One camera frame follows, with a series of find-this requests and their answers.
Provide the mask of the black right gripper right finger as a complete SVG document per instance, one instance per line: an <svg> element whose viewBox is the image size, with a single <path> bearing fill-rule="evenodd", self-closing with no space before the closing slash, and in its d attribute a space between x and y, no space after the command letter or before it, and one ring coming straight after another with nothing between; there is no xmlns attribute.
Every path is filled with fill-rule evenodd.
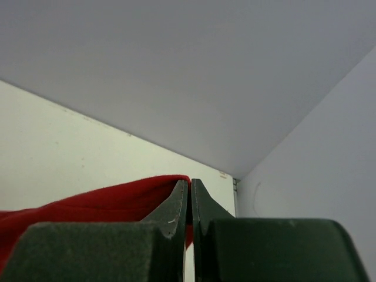
<svg viewBox="0 0 376 282"><path fill-rule="evenodd" d="M345 228L327 219L236 218L192 180L196 281L368 281Z"/></svg>

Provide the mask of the red t shirt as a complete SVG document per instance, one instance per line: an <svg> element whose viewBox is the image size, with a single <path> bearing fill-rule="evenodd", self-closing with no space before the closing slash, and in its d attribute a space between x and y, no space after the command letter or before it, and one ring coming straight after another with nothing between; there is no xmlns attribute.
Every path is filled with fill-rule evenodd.
<svg viewBox="0 0 376 282"><path fill-rule="evenodd" d="M77 194L41 207L1 211L1 267L25 230L40 222L140 221L162 204L185 175L164 175Z"/></svg>

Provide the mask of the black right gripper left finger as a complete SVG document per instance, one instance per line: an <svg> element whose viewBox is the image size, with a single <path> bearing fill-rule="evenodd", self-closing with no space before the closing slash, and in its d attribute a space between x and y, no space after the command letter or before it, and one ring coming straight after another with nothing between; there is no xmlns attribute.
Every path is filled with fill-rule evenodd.
<svg viewBox="0 0 376 282"><path fill-rule="evenodd" d="M38 223L16 244L2 281L183 281L188 184L139 222Z"/></svg>

